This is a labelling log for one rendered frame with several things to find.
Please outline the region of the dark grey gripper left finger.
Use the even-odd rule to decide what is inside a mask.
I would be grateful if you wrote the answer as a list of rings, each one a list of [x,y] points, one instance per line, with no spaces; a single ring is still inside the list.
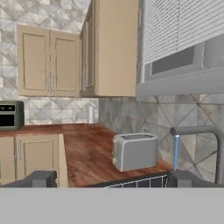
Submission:
[[[56,171],[34,171],[27,177],[3,185],[3,187],[56,187]]]

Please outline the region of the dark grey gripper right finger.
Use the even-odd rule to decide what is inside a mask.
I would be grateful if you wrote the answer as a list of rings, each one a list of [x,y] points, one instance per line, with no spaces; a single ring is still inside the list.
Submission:
[[[198,178],[190,171],[170,171],[168,174],[168,187],[222,187],[222,185],[215,184]]]

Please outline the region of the dark sink basin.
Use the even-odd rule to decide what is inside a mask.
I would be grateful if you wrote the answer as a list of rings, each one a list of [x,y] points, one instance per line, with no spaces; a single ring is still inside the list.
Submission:
[[[147,174],[139,177],[134,178],[125,178],[120,180],[102,182],[99,184],[91,185],[91,187],[98,187],[98,188],[162,188],[165,187],[167,182],[168,172],[158,172]]]

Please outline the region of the grey sink faucet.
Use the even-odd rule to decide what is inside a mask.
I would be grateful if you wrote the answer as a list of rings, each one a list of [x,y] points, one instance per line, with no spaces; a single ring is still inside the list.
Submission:
[[[214,183],[218,185],[224,184],[224,133],[219,128],[213,125],[171,127],[170,133],[173,136],[203,133],[214,134],[217,140],[217,158]]]

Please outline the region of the beige base cupboards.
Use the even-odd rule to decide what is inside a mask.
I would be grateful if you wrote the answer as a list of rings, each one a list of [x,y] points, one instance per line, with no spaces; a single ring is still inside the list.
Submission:
[[[58,187],[68,187],[62,134],[0,137],[0,186],[34,171],[56,171]]]

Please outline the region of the blue water stream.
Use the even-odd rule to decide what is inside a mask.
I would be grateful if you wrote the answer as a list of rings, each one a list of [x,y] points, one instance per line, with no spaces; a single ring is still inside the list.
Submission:
[[[178,154],[179,154],[179,135],[174,137],[174,151],[173,151],[173,170],[178,168]]]

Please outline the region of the grey toaster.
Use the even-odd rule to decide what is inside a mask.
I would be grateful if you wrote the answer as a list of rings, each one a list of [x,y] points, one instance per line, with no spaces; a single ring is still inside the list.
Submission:
[[[129,133],[113,137],[112,163],[120,172],[156,165],[158,137],[151,133]]]

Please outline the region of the dark green toaster oven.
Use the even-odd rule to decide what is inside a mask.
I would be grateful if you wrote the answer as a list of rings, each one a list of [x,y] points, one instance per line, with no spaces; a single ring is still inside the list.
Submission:
[[[23,101],[0,101],[0,130],[20,130],[25,125]]]

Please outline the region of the white paper towel roll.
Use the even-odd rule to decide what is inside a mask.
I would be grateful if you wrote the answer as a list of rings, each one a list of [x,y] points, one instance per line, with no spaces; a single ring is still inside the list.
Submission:
[[[93,105],[89,105],[87,109],[87,122],[94,123],[95,122],[95,107]]]

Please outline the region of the grey window with blinds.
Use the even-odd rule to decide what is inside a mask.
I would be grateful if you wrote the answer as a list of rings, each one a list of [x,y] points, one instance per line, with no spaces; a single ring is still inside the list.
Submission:
[[[224,0],[139,0],[136,95],[224,93]]]

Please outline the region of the beige wall cupboards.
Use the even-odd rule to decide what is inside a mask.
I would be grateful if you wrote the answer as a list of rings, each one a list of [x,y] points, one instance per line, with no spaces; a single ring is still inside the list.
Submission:
[[[20,95],[79,97],[80,37],[19,24],[17,69]]]

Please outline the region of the beige tall wall cupboard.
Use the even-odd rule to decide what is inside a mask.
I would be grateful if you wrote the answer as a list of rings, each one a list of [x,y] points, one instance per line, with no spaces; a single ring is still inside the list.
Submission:
[[[82,97],[136,94],[138,0],[91,0],[80,33]]]

